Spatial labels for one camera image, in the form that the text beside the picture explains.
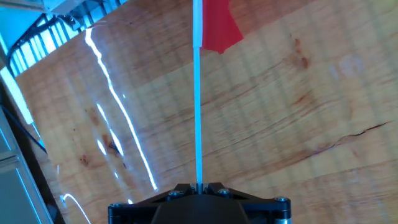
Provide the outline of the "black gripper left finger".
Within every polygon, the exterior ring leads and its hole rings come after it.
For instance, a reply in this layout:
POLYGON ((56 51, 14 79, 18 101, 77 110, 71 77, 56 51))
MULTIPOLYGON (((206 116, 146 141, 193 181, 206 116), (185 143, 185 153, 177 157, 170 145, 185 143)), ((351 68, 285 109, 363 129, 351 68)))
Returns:
POLYGON ((177 184, 172 190, 163 192, 138 203, 116 202, 108 206, 108 223, 134 223, 135 219, 143 218, 150 223, 157 209, 165 202, 184 196, 195 195, 198 184, 177 184))

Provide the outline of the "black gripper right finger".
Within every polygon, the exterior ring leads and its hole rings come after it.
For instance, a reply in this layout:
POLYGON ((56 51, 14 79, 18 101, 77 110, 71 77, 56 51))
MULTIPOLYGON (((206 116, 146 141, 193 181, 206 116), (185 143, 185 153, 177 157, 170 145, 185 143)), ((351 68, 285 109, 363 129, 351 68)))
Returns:
POLYGON ((250 223, 291 224, 292 206, 287 197, 260 198, 224 186, 221 182, 201 185, 201 193, 237 202, 250 223))

